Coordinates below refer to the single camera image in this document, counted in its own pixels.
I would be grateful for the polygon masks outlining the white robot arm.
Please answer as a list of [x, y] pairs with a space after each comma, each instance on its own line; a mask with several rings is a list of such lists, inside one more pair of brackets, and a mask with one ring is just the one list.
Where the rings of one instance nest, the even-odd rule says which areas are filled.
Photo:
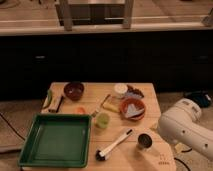
[[182, 98], [161, 114], [157, 131], [167, 143], [181, 142], [213, 161], [213, 131], [196, 123], [201, 115], [195, 102]]

